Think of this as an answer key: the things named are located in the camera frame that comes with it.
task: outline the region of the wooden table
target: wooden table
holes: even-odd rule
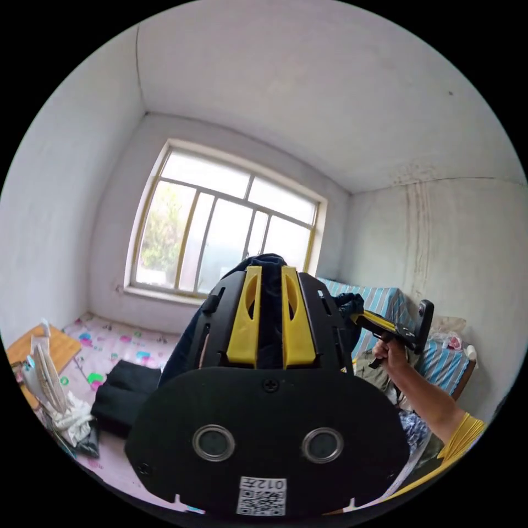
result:
[[[57,369],[57,372],[61,372],[69,361],[79,352],[81,344],[79,341],[64,334],[58,328],[50,326],[51,337],[49,338],[49,355]],[[32,330],[29,330],[27,334],[24,334],[20,339],[13,343],[7,349],[7,358],[9,363],[16,363],[17,361],[24,361],[26,357],[31,353],[31,336],[43,337],[44,330],[42,327],[36,326]],[[38,401],[28,391],[28,389],[22,385],[22,392],[26,397],[27,402],[33,409],[39,406]]]

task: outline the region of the pink bedspread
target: pink bedspread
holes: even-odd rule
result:
[[[106,374],[120,360],[131,361],[153,369],[165,366],[178,335],[160,334],[125,324],[113,323],[87,313],[63,330],[81,341],[81,351],[59,374],[64,390],[92,404]],[[124,452],[124,440],[101,432],[100,458],[77,455],[77,461],[93,471],[104,482],[142,501],[172,510],[184,511],[179,497],[165,502],[149,493],[139,482]]]

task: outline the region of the plastic bag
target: plastic bag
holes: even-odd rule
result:
[[[442,343],[443,349],[461,351],[465,343],[460,334],[466,327],[466,319],[461,317],[436,316],[431,323],[429,339]]]
[[[455,350],[456,352],[459,352],[464,348],[462,338],[455,332],[437,332],[435,334],[431,334],[430,339],[436,341],[437,343],[442,343],[443,349],[448,348],[449,350]]]

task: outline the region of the window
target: window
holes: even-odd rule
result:
[[[306,270],[318,205],[262,175],[172,148],[142,215],[130,284],[205,297],[261,253]]]

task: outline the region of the green fabric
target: green fabric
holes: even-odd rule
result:
[[[420,358],[412,350],[405,348],[407,352],[407,361],[414,367]],[[389,378],[384,368],[370,368],[369,364],[376,359],[372,353],[372,349],[365,350],[362,354],[357,357],[356,361],[356,376],[365,381],[368,381],[371,385],[377,387],[381,392],[386,392],[394,383]]]

